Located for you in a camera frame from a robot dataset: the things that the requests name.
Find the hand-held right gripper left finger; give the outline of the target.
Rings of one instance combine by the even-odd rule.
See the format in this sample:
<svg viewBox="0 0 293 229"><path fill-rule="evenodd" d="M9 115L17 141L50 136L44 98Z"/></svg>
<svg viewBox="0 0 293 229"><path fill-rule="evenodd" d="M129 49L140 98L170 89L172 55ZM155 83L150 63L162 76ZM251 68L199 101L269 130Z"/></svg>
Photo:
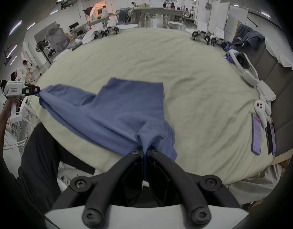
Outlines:
<svg viewBox="0 0 293 229"><path fill-rule="evenodd" d="M106 173L72 179L52 210L84 205L82 222L88 228L101 228L109 205L132 207L143 192L143 151L134 150Z"/></svg>

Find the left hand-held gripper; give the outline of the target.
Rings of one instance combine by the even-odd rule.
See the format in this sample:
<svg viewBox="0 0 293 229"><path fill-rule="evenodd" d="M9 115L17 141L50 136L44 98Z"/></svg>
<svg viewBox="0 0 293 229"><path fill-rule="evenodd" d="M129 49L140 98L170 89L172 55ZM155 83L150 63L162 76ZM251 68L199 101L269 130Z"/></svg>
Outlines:
<svg viewBox="0 0 293 229"><path fill-rule="evenodd" d="M9 81L4 88L4 94L6 97L18 97L19 101L21 97L26 99L27 96L40 97L41 89L39 86L34 86L34 84L26 84L26 75L22 75L19 81ZM21 104L18 103L17 110L10 116L10 124L15 124L23 120L22 110L25 106L25 101Z"/></svg>

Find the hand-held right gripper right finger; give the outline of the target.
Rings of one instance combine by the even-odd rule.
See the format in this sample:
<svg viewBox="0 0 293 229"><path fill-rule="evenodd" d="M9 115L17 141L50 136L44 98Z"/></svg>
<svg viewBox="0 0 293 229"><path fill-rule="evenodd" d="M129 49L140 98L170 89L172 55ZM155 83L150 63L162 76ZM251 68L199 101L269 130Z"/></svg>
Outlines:
<svg viewBox="0 0 293 229"><path fill-rule="evenodd" d="M193 228L206 227L214 219L209 205L240 209L220 178L187 173L154 148L148 151L148 189L160 207L181 204Z"/></svg>

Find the person's left hand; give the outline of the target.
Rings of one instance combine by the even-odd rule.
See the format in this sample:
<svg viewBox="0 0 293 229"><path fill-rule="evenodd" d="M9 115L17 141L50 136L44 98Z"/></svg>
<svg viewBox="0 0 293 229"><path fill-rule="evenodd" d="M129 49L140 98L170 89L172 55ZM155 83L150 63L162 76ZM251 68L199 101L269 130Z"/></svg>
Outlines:
<svg viewBox="0 0 293 229"><path fill-rule="evenodd" d="M8 97L7 101L4 105L4 109L7 111L9 115L12 115L12 113L15 113L17 110L19 98L18 97Z"/></svg>

